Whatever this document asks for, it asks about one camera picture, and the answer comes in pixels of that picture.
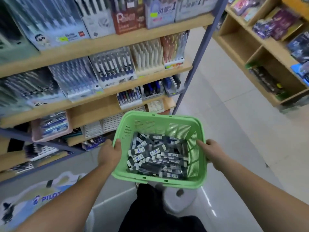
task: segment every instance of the metal shelf frame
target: metal shelf frame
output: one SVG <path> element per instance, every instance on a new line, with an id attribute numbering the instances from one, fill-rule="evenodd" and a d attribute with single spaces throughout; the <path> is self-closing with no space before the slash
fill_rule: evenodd
<path id="1" fill-rule="evenodd" d="M 192 80 L 192 78 L 193 78 L 193 76 L 194 76 L 194 74 L 197 70 L 197 67 L 198 67 L 198 65 L 199 65 L 199 63 L 200 63 L 200 61 L 203 57 L 203 54 L 204 54 L 204 52 L 205 52 L 205 50 L 206 50 L 206 48 L 207 48 L 207 46 L 210 42 L 212 34 L 215 31 L 216 26 L 217 26 L 217 24 L 218 24 L 218 22 L 221 18 L 221 15 L 222 15 L 225 7 L 226 7 L 227 1 L 228 0 L 218 0 L 215 9 L 212 11 L 213 16 L 215 17 L 214 21 L 211 25 L 208 25 L 207 28 L 206 28 L 206 32 L 203 36 L 202 42 L 201 42 L 201 44 L 198 48 L 197 54 L 195 55 L 195 58 L 194 58 L 194 61 L 193 61 L 193 64 L 192 64 L 193 67 L 188 73 L 188 76 L 187 76 L 185 84 L 184 84 L 184 89 L 181 91 L 180 96 L 179 96 L 179 98 L 176 102 L 176 107 L 174 108 L 173 113 L 172 113 L 173 115 L 176 114 L 177 109 L 178 109 L 178 107 L 179 107 L 179 105 L 180 105 L 189 85 L 190 85 L 190 82 L 191 82 L 191 80 Z M 17 140 L 22 140 L 22 141 L 26 141 L 28 143 L 32 143 L 31 135 L 29 133 L 21 132 L 21 131 L 14 129 L 14 128 L 7 128 L 7 129 L 0 128 L 0 136 L 4 136 L 4 137 L 7 137 L 7 138 L 14 138 L 14 139 L 17 139 Z M 55 148 L 58 148 L 59 150 L 71 152 L 71 154 L 69 154 L 68 156 L 65 156 L 61 159 L 55 160 L 51 163 L 48 163 L 44 166 L 34 168 L 34 169 L 29 170 L 25 173 L 22 173 L 22 174 L 15 176 L 15 177 L 10 178 L 10 179 L 4 180 L 4 181 L 0 182 L 0 185 L 14 181 L 18 178 L 29 175 L 33 172 L 39 171 L 43 168 L 46 168 L 46 167 L 51 166 L 53 164 L 59 163 L 60 161 L 66 160 L 68 158 L 72 158 L 76 155 L 79 155 L 79 154 L 82 154 L 82 153 L 85 152 L 85 150 L 82 149 L 82 148 L 78 148 L 78 147 L 75 147 L 75 146 L 70 147 L 66 143 L 60 143 L 60 142 L 57 142 L 57 141 L 41 142 L 41 143 L 38 143 L 38 144 L 46 145 L 46 146 L 50 146 L 50 147 L 55 147 Z"/>

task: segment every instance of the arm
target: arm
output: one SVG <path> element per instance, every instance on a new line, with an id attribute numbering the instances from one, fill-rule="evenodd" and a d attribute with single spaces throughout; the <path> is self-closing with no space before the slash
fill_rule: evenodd
<path id="1" fill-rule="evenodd" d="M 111 140 L 106 140 L 98 154 L 98 167 L 37 210 L 16 232 L 83 231 L 91 208 L 121 154 L 120 140 L 116 141 L 115 148 Z"/>
<path id="2" fill-rule="evenodd" d="M 265 232 L 309 231 L 309 205 L 255 175 L 226 155 L 218 143 L 197 140 L 206 157 L 221 171 Z"/>

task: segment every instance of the green plastic basket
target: green plastic basket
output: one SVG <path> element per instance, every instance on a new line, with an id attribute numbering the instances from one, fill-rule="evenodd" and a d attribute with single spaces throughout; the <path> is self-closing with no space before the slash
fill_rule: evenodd
<path id="1" fill-rule="evenodd" d="M 160 178 L 133 174 L 126 171 L 128 168 L 128 150 L 134 132 L 145 134 L 162 134 L 179 139 L 186 139 L 188 145 L 187 180 Z M 161 182 L 166 187 L 196 189 L 203 184 L 206 178 L 207 164 L 202 149 L 196 145 L 196 140 L 205 142 L 203 125 L 189 116 L 157 115 L 149 112 L 130 111 L 121 119 L 116 131 L 116 139 L 121 140 L 122 157 L 112 175 L 120 180 L 147 183 L 148 181 Z"/>

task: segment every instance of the pink plastic tray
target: pink plastic tray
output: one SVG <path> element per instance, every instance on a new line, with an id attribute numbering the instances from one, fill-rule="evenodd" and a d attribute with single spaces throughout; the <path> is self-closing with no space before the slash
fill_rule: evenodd
<path id="1" fill-rule="evenodd" d="M 56 133 L 54 135 L 48 136 L 48 137 L 42 137 L 42 130 L 40 129 L 40 121 L 41 119 L 36 119 L 31 121 L 31 129 L 32 129 L 32 141 L 33 142 L 47 142 L 50 140 L 53 140 L 55 138 L 59 138 L 61 136 L 67 135 L 73 131 L 73 128 L 71 126 L 71 117 L 66 110 L 66 118 L 68 120 L 68 129 L 59 133 Z"/>

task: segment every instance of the black pants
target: black pants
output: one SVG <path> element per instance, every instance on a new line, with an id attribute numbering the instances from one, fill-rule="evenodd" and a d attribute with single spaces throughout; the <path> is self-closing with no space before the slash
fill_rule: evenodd
<path id="1" fill-rule="evenodd" d="M 178 218 L 163 209 L 162 193 L 149 184 L 140 184 L 137 199 L 127 212 L 119 232 L 206 232 L 195 216 Z"/>

